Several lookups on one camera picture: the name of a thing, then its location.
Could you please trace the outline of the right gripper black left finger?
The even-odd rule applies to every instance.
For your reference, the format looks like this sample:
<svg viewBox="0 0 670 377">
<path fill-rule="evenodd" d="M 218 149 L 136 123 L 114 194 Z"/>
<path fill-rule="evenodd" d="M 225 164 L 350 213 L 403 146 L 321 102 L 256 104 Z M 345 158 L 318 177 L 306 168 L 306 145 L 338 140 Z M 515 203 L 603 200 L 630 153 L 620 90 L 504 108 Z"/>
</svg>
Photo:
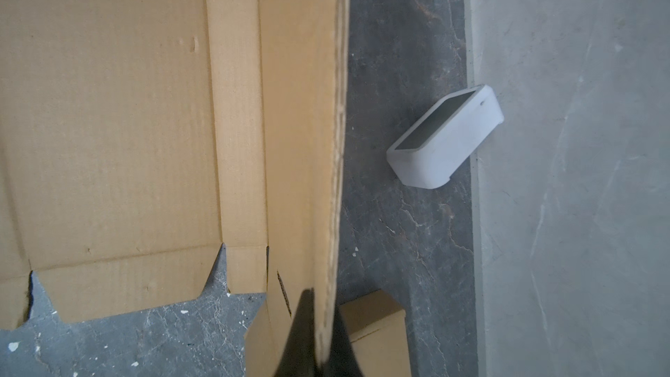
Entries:
<svg viewBox="0 0 670 377">
<path fill-rule="evenodd" d="M 317 375 L 314 335 L 314 293 L 304 290 L 295 312 L 284 352 L 275 377 L 307 377 Z"/>
</svg>

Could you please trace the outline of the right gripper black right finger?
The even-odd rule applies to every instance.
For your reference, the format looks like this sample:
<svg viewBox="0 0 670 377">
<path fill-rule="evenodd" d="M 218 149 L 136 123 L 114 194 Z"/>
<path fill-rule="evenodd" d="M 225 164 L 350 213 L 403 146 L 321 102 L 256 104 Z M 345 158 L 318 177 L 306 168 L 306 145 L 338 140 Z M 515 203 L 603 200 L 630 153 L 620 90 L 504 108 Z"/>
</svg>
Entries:
<svg viewBox="0 0 670 377">
<path fill-rule="evenodd" d="M 323 375 L 363 377 L 340 313 L 334 314 L 331 352 L 327 363 L 323 366 Z"/>
</svg>

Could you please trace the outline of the cardboard box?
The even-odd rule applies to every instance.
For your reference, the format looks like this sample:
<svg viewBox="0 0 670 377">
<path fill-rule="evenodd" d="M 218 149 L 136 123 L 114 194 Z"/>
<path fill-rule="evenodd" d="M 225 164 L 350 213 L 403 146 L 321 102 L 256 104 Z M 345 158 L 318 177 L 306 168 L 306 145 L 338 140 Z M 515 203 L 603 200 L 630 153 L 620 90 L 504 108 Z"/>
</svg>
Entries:
<svg viewBox="0 0 670 377">
<path fill-rule="evenodd" d="M 390 294 L 374 291 L 341 305 L 340 313 L 364 376 L 412 375 L 406 311 Z"/>
</svg>

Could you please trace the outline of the cardboard sheet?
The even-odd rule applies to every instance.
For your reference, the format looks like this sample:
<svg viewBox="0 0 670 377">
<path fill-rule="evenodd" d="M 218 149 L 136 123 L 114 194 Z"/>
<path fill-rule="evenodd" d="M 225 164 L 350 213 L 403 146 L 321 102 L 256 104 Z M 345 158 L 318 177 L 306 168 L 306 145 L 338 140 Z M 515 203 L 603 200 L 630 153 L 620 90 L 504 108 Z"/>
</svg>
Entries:
<svg viewBox="0 0 670 377">
<path fill-rule="evenodd" d="M 264 293 L 251 375 L 336 312 L 349 0 L 1 0 L 1 327 Z"/>
</svg>

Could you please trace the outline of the white digital clock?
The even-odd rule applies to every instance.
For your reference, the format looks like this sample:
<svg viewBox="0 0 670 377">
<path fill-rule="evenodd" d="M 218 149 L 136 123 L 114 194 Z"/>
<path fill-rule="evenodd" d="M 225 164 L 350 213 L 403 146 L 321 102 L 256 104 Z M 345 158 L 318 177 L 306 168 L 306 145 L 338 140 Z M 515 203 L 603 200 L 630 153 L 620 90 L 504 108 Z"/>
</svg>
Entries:
<svg viewBox="0 0 670 377">
<path fill-rule="evenodd" d="M 503 122 L 492 87 L 479 85 L 448 94 L 393 143 L 387 162 L 405 186 L 441 188 Z"/>
</svg>

